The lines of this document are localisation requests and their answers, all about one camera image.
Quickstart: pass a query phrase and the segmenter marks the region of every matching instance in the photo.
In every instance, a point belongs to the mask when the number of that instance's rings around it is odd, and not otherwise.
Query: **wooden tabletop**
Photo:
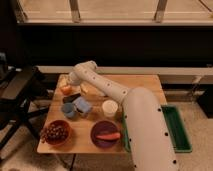
[[[160,104],[167,104],[165,95],[163,93],[160,80],[157,75],[103,75],[111,80],[118,83],[126,85],[128,87],[138,87],[143,86],[156,95]],[[49,112],[45,121],[45,125],[58,119],[66,120],[69,122],[73,133],[70,139],[60,147],[51,147],[47,143],[39,142],[37,151],[39,153],[125,153],[123,146],[123,141],[119,140],[116,145],[110,149],[100,149],[96,147],[90,139],[90,131],[94,124],[101,120],[109,120],[104,117],[103,111],[101,109],[101,104],[109,99],[109,97],[104,97],[103,94],[97,90],[95,87],[89,85],[88,83],[83,83],[83,88],[80,86],[72,87],[72,93],[75,94],[81,91],[81,95],[93,105],[92,111],[88,114],[86,118],[81,118],[76,115],[74,119],[67,119],[61,112],[61,106],[63,104],[62,99],[64,95],[61,93],[59,87],[62,82],[66,80],[67,75],[62,74],[59,77],[57,88],[54,93],[54,97],[51,102]],[[121,124],[122,118],[122,108],[119,107],[118,113],[114,122],[120,130],[122,130]]]

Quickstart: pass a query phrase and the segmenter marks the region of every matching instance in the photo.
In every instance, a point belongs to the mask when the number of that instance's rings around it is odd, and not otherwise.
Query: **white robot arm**
[[[87,81],[122,105],[132,158],[137,171],[177,171],[178,163],[168,129],[155,95],[148,89],[130,89],[94,71],[94,61],[74,66],[69,74],[72,85]]]

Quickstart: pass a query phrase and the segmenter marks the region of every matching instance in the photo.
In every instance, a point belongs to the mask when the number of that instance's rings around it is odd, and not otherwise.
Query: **dark background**
[[[213,26],[18,26],[9,1],[0,1],[0,51],[16,66],[206,67],[212,40]]]

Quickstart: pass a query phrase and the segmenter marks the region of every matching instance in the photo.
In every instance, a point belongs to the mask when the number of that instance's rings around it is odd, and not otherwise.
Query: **paper cup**
[[[102,104],[102,110],[104,112],[104,116],[112,118],[116,115],[118,104],[113,100],[106,100]]]

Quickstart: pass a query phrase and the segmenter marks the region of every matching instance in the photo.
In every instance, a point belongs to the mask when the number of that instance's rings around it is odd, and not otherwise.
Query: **orange carrot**
[[[119,132],[101,134],[101,135],[96,135],[96,138],[101,139],[101,140],[117,140],[117,139],[121,138],[121,134]]]

